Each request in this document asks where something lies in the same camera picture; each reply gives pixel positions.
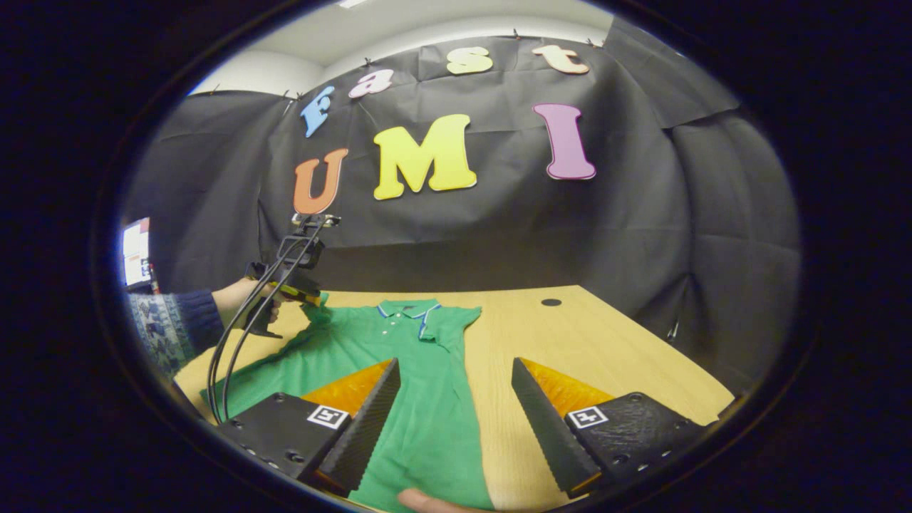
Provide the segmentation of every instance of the hand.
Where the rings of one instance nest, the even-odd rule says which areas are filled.
[[[237,310],[241,307],[241,304],[244,303],[244,300],[247,299],[247,296],[256,288],[257,281],[248,277],[242,277],[241,279],[235,281],[231,285],[219,290],[215,290],[212,293],[212,300],[215,301],[215,307],[219,310],[219,317],[222,318],[222,325],[227,327],[228,323],[231,322],[231,319],[234,317],[234,314],[237,313]],[[259,297],[265,298],[273,291],[272,285],[266,285],[260,290]],[[273,297],[272,310],[270,311],[269,322],[275,322],[279,315],[278,302],[290,301],[291,299],[287,298],[281,292],[276,294]],[[250,310],[253,309],[256,301],[251,301],[250,306],[244,312],[243,315],[238,319],[238,322],[234,324],[235,327],[243,326],[244,320],[246,319],[246,314],[250,313]]]
[[[484,509],[466,508],[445,500],[428,497],[417,488],[402,490],[397,498],[402,506],[416,513],[491,513]]]

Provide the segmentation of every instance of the blue sleeve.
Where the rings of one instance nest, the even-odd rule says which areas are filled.
[[[143,348],[173,378],[222,333],[212,293],[129,294],[128,306]]]

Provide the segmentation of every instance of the white wall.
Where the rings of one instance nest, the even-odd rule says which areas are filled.
[[[512,36],[514,28],[521,37],[554,37],[579,42],[585,42],[589,38],[600,45],[611,24],[585,26],[530,16],[463,18],[387,37],[382,42],[353,52],[325,68],[312,61],[276,51],[245,50],[217,68],[191,94],[211,91],[218,86],[218,90],[251,90],[280,96],[288,90],[288,95],[294,96],[297,92],[309,91],[327,80],[363,66],[364,58],[376,60],[415,47],[464,37]]]
[[[305,92],[322,81],[323,67],[278,52],[245,50],[225,61],[190,94],[217,90],[248,90],[288,96]]]
[[[464,37],[512,36],[513,29],[522,36],[554,37],[585,43],[589,38],[601,45],[608,30],[606,26],[585,26],[559,20],[530,16],[486,16],[464,18],[433,26],[426,26],[398,36],[388,37],[383,42],[354,52],[331,64],[323,71],[319,83],[334,79],[343,73],[364,65],[364,58],[377,60],[423,45]]]

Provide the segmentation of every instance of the green polo shirt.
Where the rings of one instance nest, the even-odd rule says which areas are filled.
[[[349,498],[407,513],[396,495],[417,487],[456,504],[493,509],[482,472],[462,340],[463,331],[482,309],[447,308],[436,299],[331,309],[326,298],[325,294],[321,307],[302,307],[310,325],[277,354],[232,375],[231,415],[272,393],[304,395],[369,365],[398,358],[399,395],[361,486]],[[219,381],[219,400],[221,389]]]

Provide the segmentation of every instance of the wooden table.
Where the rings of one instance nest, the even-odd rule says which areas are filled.
[[[569,502],[548,470],[541,448],[510,385],[513,358],[522,356],[614,396],[643,392],[698,424],[708,424],[734,397],[696,363],[579,286],[486,292],[329,292],[330,307],[377,305],[384,299],[435,298],[444,307],[482,307],[465,331],[466,373],[481,427],[484,477],[499,510],[541,511]],[[542,299],[557,298],[547,307]],[[282,305],[271,331],[250,336],[237,367],[277,352],[307,326],[296,303]],[[234,330],[231,354],[240,337]],[[176,377],[197,409],[212,420],[199,391],[212,350]],[[222,367],[228,358],[223,358]]]

